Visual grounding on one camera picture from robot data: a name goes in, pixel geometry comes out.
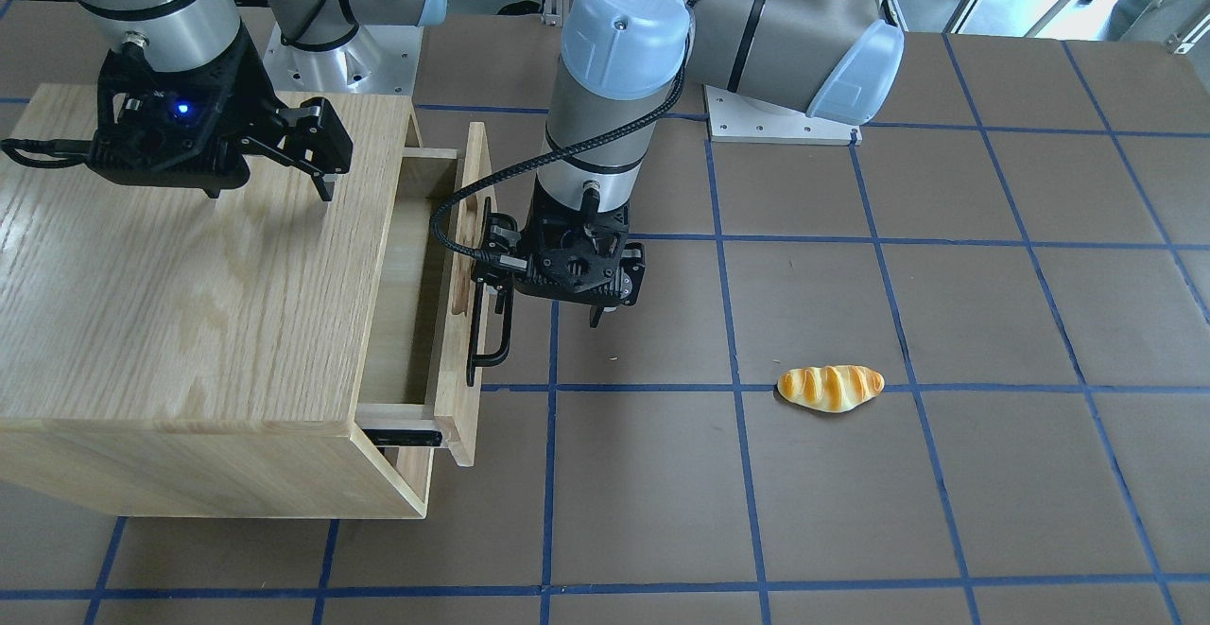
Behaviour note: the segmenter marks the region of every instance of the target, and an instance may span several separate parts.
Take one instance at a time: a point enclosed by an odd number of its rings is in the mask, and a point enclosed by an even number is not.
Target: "croissant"
[[[877,397],[882,375],[859,365],[808,366],[786,371],[777,381],[785,400],[822,412],[848,412]]]

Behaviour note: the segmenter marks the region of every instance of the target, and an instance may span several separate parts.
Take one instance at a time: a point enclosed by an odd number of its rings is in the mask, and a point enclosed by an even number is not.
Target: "white mounting plate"
[[[862,127],[840,123],[800,111],[737,96],[714,86],[705,87],[705,109],[710,116],[710,139],[718,143],[784,143],[789,145],[848,145]]]
[[[356,82],[341,92],[346,93],[380,93],[384,96],[411,96],[416,87],[416,68],[420,64],[420,42],[425,35],[425,28],[410,25],[363,25],[369,30],[370,36],[382,47],[388,59],[384,62],[375,74]],[[269,48],[265,50],[264,64],[269,79],[277,91],[313,91],[306,85],[294,79],[295,69],[290,57],[292,48],[282,46],[282,28],[273,24],[273,33],[269,37]],[[325,91],[336,91],[325,88]]]

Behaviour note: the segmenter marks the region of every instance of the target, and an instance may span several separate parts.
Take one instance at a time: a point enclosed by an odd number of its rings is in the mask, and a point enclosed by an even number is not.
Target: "bread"
[[[877,397],[882,387],[882,375],[859,365],[799,368],[777,383],[785,400],[822,412],[848,412]]]

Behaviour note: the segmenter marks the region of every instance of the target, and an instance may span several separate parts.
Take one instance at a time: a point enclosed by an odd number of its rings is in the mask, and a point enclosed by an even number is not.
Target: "wooden cabinet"
[[[490,169],[483,126],[425,150],[409,98],[329,99],[356,146],[333,203],[260,158],[218,199],[0,163],[0,479],[132,516],[419,519],[433,450],[358,422],[472,464],[469,262],[427,224]],[[91,137],[94,108],[42,86],[15,135]]]

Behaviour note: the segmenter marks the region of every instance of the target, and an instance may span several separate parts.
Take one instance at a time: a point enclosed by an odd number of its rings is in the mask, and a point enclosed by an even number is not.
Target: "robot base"
[[[336,93],[380,93],[385,96],[411,96],[416,86],[416,66],[420,64],[420,44],[424,28],[410,25],[363,25],[368,41],[358,36],[347,45],[323,53],[304,53],[298,48],[282,46],[282,29],[273,25],[265,51],[265,71],[277,91],[324,91]],[[358,59],[363,54],[369,59]],[[300,58],[310,60],[302,64]],[[376,65],[364,65],[376,62]],[[348,69],[356,64],[359,69]],[[347,79],[327,79],[313,83],[312,74],[345,74]]]
[[[858,126],[807,116],[714,86],[705,87],[705,109],[710,114],[710,139],[716,143],[848,145],[854,133],[857,143],[862,143]]]

